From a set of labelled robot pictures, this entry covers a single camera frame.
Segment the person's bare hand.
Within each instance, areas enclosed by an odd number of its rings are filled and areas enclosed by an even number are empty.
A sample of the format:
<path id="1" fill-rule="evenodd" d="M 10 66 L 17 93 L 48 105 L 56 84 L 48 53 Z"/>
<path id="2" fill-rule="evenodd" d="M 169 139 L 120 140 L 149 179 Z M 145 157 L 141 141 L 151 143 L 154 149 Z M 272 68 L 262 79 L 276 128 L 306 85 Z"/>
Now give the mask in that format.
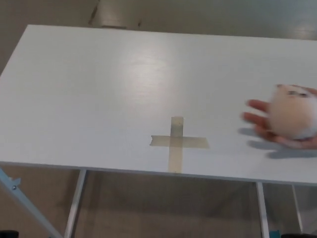
<path id="1" fill-rule="evenodd" d="M 317 90 L 309 87 L 302 87 L 298 85 L 293 85 L 294 87 L 300 87 L 302 89 L 305 89 L 306 91 L 309 91 L 310 93 L 317 96 Z M 261 100 L 248 100 L 247 106 L 259 110 L 261 112 L 266 113 L 269 107 L 269 103 Z M 317 137 L 309 138 L 307 140 L 290 140 L 282 138 L 274 133 L 272 133 L 268 119 L 263 116 L 259 116 L 257 114 L 253 114 L 250 112 L 243 112 L 242 113 L 242 119 L 246 122 L 249 122 L 254 125 L 254 131 L 257 134 L 257 136 L 261 137 L 262 139 L 279 143 L 280 145 L 292 148 L 292 149 L 317 149 Z"/>

